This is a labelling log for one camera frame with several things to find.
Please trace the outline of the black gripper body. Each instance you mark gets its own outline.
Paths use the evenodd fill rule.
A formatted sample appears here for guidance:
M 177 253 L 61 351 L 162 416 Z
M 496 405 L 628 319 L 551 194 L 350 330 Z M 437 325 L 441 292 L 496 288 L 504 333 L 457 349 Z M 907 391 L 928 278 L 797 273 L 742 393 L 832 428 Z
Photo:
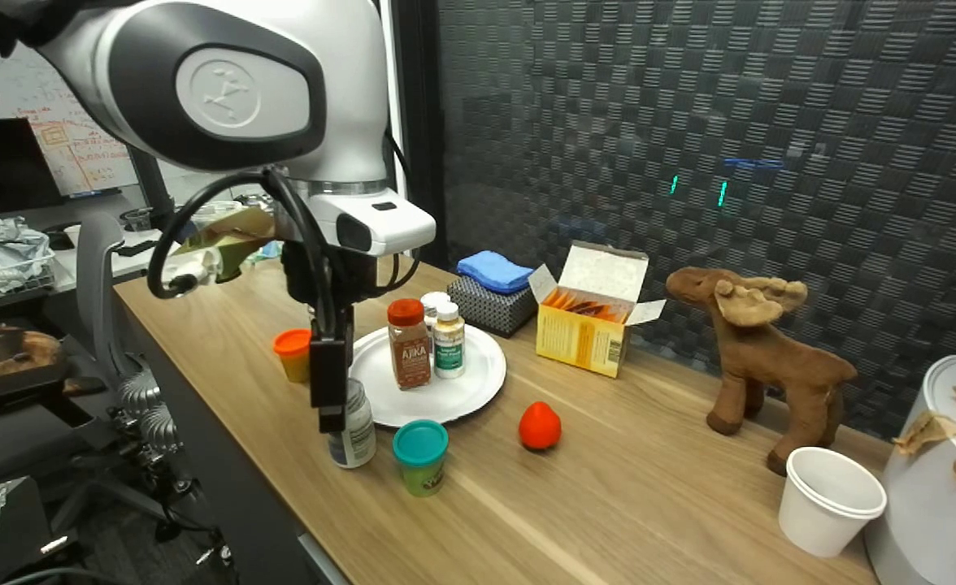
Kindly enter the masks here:
M 311 330 L 323 337 L 349 337 L 353 301 L 384 296 L 377 260 L 338 246 L 304 246 L 286 240 L 278 253 L 286 292 L 311 308 Z

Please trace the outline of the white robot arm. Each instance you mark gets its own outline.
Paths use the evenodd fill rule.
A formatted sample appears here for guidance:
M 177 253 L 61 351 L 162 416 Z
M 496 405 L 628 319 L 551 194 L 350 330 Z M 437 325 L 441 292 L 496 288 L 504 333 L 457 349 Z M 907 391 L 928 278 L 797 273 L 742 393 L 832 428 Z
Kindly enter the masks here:
M 311 405 L 349 426 L 350 305 L 436 222 L 389 185 L 372 0 L 33 0 L 11 37 L 112 141 L 281 209 L 290 296 L 311 308 Z

